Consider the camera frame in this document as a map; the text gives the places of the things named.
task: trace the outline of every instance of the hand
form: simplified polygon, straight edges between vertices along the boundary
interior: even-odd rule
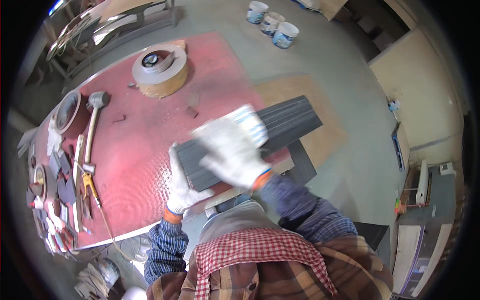
[[[200,165],[228,184],[250,189],[270,169],[250,137],[229,119],[213,120],[194,130],[193,135],[209,151]]]
[[[167,209],[176,215],[183,215],[185,210],[195,203],[212,197],[215,193],[208,189],[197,192],[188,185],[187,177],[181,166],[174,143],[168,150],[170,167],[172,168],[172,181],[170,182],[170,197],[167,201]]]

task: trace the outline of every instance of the gray floor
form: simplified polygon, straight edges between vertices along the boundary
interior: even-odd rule
[[[377,50],[371,45],[362,45],[358,38],[352,38],[352,34],[357,36],[357,29],[351,24],[345,26],[335,21],[329,22],[322,15],[302,10],[298,4],[289,0],[265,0],[271,11],[282,14],[300,30],[292,46],[281,50],[260,32],[257,25],[245,20],[249,2],[250,0],[178,0],[177,27],[151,32],[117,47],[94,61],[91,68],[84,69],[68,86],[76,87],[91,73],[147,46],[218,30],[230,43],[254,84],[292,73],[312,75],[330,98],[349,133],[349,140],[317,169],[318,175],[307,186],[313,193],[330,199],[354,221],[390,225],[390,236],[394,238],[395,189],[403,186],[405,173],[398,171],[391,140],[396,120],[388,110],[382,88],[367,65],[367,60]],[[17,134],[12,133],[12,136],[13,141],[18,141]],[[26,167],[26,162],[12,162],[12,168],[19,166]],[[19,172],[21,171],[16,171],[17,178],[25,178]],[[18,207],[24,208],[22,195],[26,183],[12,182],[11,188],[18,191],[16,196],[22,203]],[[266,211],[272,219],[278,219],[271,208],[267,207]],[[21,208],[16,213],[25,218],[19,220],[18,224],[24,224],[26,232],[34,230],[34,227],[27,226],[30,213],[26,214]],[[204,215],[199,215],[184,224],[191,240],[189,251],[205,221]],[[35,249],[37,248],[39,252],[45,251],[43,245],[36,245]],[[65,295],[72,290],[72,284],[76,281],[74,277],[84,266],[67,263],[61,257],[45,261],[64,270],[60,273],[64,278],[68,277],[67,274],[71,275],[71,278],[64,279],[64,285],[60,285],[58,280],[48,282],[55,290],[63,290],[59,292],[62,296],[60,298],[67,298]],[[144,284],[135,279],[124,280],[123,283],[125,287]]]

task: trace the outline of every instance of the white container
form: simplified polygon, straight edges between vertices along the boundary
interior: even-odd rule
[[[250,2],[247,12],[247,21],[252,24],[260,24],[264,18],[268,5],[258,1]]]
[[[282,22],[273,36],[272,42],[281,49],[287,49],[300,30],[293,24]]]
[[[285,21],[285,18],[281,14],[267,12],[264,16],[263,22],[260,23],[260,30],[269,37],[272,37],[275,34],[278,25],[283,21]]]

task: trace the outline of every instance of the wooden handle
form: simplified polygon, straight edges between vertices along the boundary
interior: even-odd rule
[[[87,145],[85,151],[85,163],[90,162],[90,156],[92,154],[93,134],[95,131],[96,117],[98,115],[98,108],[94,108],[92,117],[90,118],[90,125],[88,126]]]

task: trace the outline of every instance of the plaid shirt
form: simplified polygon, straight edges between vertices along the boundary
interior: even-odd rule
[[[387,299],[393,279],[390,271],[357,236],[350,219],[327,200],[291,180],[274,176],[261,188],[262,199],[276,204],[287,220],[300,220],[296,230],[312,242],[325,259],[328,274],[345,299]],[[182,256],[188,237],[181,224],[161,221],[150,230],[152,249],[147,252],[145,279],[149,299],[193,299],[197,283],[195,253],[185,272]],[[312,269],[296,262],[245,263],[222,268],[210,275],[211,299],[282,298],[327,299],[331,295],[318,282]]]

